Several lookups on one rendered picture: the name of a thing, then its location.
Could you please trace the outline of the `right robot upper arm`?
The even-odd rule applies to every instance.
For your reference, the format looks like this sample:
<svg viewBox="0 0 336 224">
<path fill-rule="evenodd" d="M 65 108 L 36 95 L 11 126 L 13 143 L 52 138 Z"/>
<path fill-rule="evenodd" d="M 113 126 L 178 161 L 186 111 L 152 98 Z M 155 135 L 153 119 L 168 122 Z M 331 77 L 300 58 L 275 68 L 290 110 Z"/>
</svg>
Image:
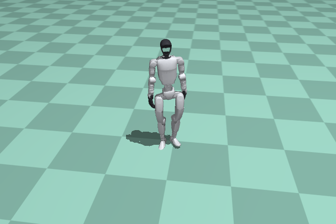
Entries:
<svg viewBox="0 0 336 224">
<path fill-rule="evenodd" d="M 150 75 L 150 83 L 156 83 L 155 75 L 155 67 L 157 66 L 158 59 L 151 59 L 149 62 L 149 75 Z"/>
</svg>

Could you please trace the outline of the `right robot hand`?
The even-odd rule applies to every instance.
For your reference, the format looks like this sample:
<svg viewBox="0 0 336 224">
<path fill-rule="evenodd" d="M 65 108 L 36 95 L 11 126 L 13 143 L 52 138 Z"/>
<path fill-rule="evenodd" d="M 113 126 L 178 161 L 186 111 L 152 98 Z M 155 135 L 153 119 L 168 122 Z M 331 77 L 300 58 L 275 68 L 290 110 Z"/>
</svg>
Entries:
<svg viewBox="0 0 336 224">
<path fill-rule="evenodd" d="M 148 99 L 149 99 L 149 105 L 152 107 L 152 108 L 154 108 L 155 109 L 155 105 L 153 104 L 153 95 L 151 95 L 150 96 L 150 98 L 148 97 Z"/>
</svg>

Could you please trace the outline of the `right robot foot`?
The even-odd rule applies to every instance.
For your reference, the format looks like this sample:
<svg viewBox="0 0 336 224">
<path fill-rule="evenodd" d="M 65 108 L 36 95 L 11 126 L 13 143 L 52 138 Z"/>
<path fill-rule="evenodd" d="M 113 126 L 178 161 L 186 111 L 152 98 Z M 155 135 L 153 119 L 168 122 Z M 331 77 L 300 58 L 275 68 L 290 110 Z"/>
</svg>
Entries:
<svg viewBox="0 0 336 224">
<path fill-rule="evenodd" d="M 165 141 L 163 141 L 163 139 L 162 139 L 162 141 L 160 141 L 160 144 L 159 144 L 159 149 L 160 150 L 163 150 L 165 148 L 165 143 L 166 143 L 166 138 L 165 138 Z"/>
</svg>

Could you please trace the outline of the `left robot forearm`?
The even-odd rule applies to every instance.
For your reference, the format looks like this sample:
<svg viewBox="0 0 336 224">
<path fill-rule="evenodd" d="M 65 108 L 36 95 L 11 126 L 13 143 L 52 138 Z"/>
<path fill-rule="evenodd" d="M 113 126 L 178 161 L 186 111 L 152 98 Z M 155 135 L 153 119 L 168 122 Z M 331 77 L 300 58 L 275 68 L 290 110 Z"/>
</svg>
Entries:
<svg viewBox="0 0 336 224">
<path fill-rule="evenodd" d="M 187 93 L 187 89 L 186 89 L 186 75 L 185 75 L 185 80 L 180 80 L 180 83 L 181 83 L 182 92 L 185 91 L 185 93 Z"/>
</svg>

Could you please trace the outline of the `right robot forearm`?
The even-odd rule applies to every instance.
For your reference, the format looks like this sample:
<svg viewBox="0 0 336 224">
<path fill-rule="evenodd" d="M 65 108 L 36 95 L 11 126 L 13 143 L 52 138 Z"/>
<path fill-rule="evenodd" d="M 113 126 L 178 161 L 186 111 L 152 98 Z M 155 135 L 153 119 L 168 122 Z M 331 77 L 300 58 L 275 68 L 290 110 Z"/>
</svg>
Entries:
<svg viewBox="0 0 336 224">
<path fill-rule="evenodd" d="M 150 78 L 149 78 L 148 86 L 149 86 L 148 97 L 150 98 L 150 96 L 153 95 L 154 93 L 154 83 L 150 83 Z"/>
</svg>

